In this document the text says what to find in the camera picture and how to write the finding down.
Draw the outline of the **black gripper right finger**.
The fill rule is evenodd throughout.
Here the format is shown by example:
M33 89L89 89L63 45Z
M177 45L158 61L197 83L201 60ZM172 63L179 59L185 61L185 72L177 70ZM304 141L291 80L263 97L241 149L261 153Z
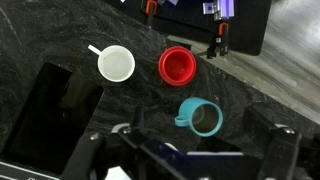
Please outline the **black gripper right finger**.
M301 134L288 127L275 129L272 133L272 140L258 172L258 180L292 180Z

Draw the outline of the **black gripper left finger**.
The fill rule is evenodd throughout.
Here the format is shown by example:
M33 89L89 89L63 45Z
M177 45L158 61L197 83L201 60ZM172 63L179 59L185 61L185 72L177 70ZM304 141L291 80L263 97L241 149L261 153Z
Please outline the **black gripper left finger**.
M60 180L102 180L105 170L97 165L103 136L98 132L84 133L70 156Z

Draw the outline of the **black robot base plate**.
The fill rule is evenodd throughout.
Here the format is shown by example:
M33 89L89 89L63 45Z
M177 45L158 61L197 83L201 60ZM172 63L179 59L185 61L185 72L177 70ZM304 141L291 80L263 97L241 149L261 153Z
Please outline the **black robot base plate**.
M147 0L104 0L146 25ZM208 45L218 26L229 24L230 50L257 56L261 52L272 0L156 0L152 28L167 35Z

